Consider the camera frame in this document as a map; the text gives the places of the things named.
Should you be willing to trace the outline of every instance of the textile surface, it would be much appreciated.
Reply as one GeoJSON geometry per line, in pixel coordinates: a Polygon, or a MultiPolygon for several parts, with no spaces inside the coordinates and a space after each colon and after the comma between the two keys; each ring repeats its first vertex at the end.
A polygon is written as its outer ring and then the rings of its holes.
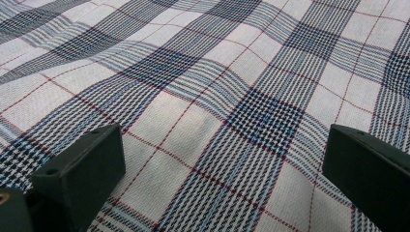
{"type": "Polygon", "coordinates": [[[90,231],[379,231],[322,175],[330,124],[409,152],[408,0],[4,0],[0,185],[122,126],[90,231]]]}

